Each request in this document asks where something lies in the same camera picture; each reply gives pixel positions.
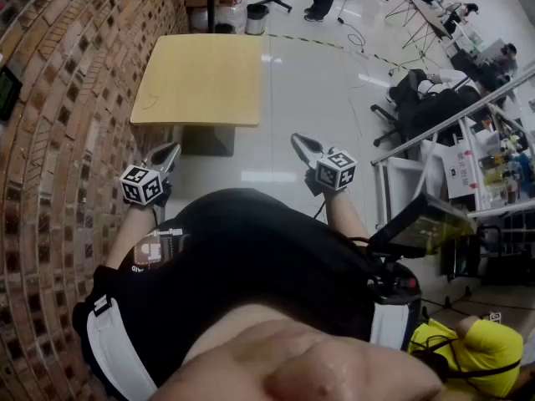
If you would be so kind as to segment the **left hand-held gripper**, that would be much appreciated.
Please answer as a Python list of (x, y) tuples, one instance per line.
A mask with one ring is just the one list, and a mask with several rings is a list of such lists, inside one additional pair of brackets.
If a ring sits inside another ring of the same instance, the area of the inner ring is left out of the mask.
[(129, 165), (120, 177), (124, 202), (135, 206), (165, 206), (172, 190), (168, 178), (180, 155), (181, 145), (170, 142), (147, 154), (142, 162), (148, 168)]

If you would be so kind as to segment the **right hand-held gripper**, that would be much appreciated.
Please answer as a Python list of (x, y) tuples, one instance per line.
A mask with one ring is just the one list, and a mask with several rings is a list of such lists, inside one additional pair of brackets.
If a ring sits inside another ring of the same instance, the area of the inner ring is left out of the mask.
[(298, 158), (308, 167), (305, 184), (313, 196), (325, 191), (343, 190), (354, 180), (357, 161), (345, 150), (324, 155), (323, 145), (319, 141), (301, 134), (291, 135), (291, 145)]

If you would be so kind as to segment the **person's right forearm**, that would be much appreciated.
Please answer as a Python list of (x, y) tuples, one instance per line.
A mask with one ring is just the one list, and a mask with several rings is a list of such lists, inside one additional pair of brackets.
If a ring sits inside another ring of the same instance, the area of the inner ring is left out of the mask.
[(360, 239), (368, 239), (369, 233), (359, 217), (357, 210), (346, 190), (325, 190), (324, 202), (327, 213), (327, 224), (354, 243), (363, 245)]

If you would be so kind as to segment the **person's left forearm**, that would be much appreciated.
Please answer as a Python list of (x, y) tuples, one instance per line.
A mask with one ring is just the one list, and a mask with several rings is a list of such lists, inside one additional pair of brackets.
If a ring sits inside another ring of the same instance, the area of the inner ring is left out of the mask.
[(104, 265), (118, 269), (130, 250), (156, 225), (157, 219), (152, 206), (130, 206)]

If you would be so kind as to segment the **white metal shelf rack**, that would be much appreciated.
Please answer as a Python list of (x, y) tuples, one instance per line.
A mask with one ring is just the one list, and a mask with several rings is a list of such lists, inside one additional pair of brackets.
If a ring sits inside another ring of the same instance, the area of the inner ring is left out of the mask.
[(515, 113), (516, 89), (535, 80), (462, 71), (412, 69), (387, 91), (389, 108), (371, 112), (389, 129), (374, 140), (394, 148), (372, 160), (379, 222), (420, 193), (459, 206), (478, 220), (535, 212), (535, 131)]

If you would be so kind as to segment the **light wooden table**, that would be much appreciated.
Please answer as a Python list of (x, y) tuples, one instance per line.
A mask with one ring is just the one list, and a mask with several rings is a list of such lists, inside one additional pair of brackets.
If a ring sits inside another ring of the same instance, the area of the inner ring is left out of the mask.
[(259, 125), (261, 68), (259, 36), (161, 36), (145, 68), (130, 122), (181, 127), (185, 155), (231, 157), (236, 130)]

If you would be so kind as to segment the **person in dark clothes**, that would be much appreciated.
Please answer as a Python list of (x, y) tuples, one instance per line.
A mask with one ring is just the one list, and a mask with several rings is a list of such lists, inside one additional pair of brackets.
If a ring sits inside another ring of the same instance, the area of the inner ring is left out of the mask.
[(406, 350), (420, 311), (406, 266), (254, 189), (193, 201), (74, 307), (85, 361), (119, 401), (147, 399), (231, 310), (260, 304), (334, 336)]

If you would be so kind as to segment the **black tablet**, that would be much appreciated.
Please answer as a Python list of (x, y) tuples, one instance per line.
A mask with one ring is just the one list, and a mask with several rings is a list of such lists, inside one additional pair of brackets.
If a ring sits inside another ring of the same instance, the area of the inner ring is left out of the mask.
[(476, 222), (464, 211), (422, 192), (369, 239), (366, 251), (396, 260), (421, 258), (476, 230)]

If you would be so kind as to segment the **steel trash can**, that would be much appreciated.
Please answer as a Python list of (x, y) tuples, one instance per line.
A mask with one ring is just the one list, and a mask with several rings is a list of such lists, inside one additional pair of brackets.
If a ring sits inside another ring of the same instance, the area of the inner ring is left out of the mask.
[(265, 32), (269, 7), (264, 4), (251, 3), (247, 5), (247, 21), (245, 34), (260, 36)]

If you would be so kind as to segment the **white paper bag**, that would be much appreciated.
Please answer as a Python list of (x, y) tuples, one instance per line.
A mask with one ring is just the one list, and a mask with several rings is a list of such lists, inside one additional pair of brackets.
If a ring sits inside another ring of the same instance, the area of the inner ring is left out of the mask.
[(474, 195), (477, 189), (472, 152), (467, 142), (445, 147), (441, 152), (446, 174), (448, 197), (455, 199), (465, 195)]

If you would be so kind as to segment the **folding table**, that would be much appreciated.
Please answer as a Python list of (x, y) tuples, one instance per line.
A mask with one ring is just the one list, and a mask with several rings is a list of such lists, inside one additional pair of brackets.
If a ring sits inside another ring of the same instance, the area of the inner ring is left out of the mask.
[(451, 34), (444, 28), (442, 21), (435, 11), (423, 0), (403, 0), (397, 7), (385, 15), (385, 19), (404, 13), (406, 27), (410, 20), (419, 14), (423, 18), (420, 27), (410, 35), (410, 38), (402, 46), (403, 49), (414, 45), (419, 52), (419, 59), (428, 59), (427, 51), (431, 45), (442, 38), (452, 38)]

